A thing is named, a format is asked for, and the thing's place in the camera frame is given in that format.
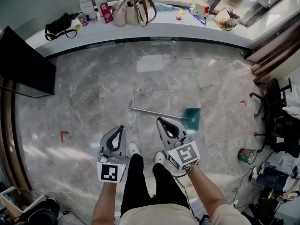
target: red floor marking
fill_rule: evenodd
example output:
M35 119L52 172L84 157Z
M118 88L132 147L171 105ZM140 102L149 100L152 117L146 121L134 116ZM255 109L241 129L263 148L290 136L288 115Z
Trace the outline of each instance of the red floor marking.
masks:
M246 106L246 101L245 100L241 100L240 103L244 103Z
M69 132L60 132L60 140L62 143L64 142L63 137L62 137L64 134L70 134L70 133Z

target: black office chair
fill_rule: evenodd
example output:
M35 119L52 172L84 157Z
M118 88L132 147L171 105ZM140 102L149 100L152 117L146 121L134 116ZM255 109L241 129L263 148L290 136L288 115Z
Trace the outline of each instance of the black office chair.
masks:
M265 136L262 148L257 152L261 152L264 146L267 144L273 149L274 152L285 151L297 158L300 154L299 147L299 120L291 117L287 112L282 110L286 106L285 90L290 89L292 91L291 80L289 79L289 85L280 89L278 80L272 79L267 86L267 93L265 97L262 97L256 93L251 92L249 95L253 95L261 100L261 105L255 117L257 117L264 108L264 115L262 120L265 124L265 133L254 133L254 136ZM289 131L293 130L294 134L291 139ZM277 143L277 137L284 138L283 143Z

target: dustpan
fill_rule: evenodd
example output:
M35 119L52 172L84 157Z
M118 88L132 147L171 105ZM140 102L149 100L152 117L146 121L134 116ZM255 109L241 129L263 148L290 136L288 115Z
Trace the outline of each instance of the dustpan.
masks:
M157 114L157 115L160 115L160 116L166 116L166 117L181 119L182 124L183 124L185 129L189 129L189 130L193 130L193 131L198 131L199 130L201 108L187 108L184 111L183 117L179 117L179 116L169 115L169 114L160 113L160 112L153 112L153 111L133 107L132 102L133 101L131 100L131 102L129 104L129 110L136 110L136 111L141 111L141 112L146 112L146 113Z

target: sneaker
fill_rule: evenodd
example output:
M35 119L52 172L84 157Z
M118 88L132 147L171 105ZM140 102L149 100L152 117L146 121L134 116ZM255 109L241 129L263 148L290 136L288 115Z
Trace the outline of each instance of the sneaker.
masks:
M161 164L163 164L164 159L165 159L165 156L163 155L163 153L162 153L162 152L158 152L158 153L155 155L155 164L156 164L156 163L161 163Z
M252 177L251 178L256 180L257 176L258 176L258 174L257 174L257 168L254 167L252 169Z
M139 149L137 148L137 145L134 142L129 143L128 150L129 150L130 156L133 156L134 154L140 155Z
M261 166L261 169L259 170L259 174L263 174L263 171L264 171L264 163L262 163L262 166Z

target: black pants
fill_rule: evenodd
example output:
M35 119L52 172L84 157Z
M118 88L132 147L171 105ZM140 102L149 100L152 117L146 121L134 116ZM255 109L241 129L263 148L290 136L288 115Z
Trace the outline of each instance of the black pants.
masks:
M121 217L133 208L154 204L174 203L189 209L186 196L183 194L171 173L160 163L153 166L156 180L156 196L149 196L143 174L144 161L141 155L134 154L130 159L127 181L121 205Z
M271 167L263 170L263 175L258 175L256 181L273 188L275 191L282 192L289 175Z

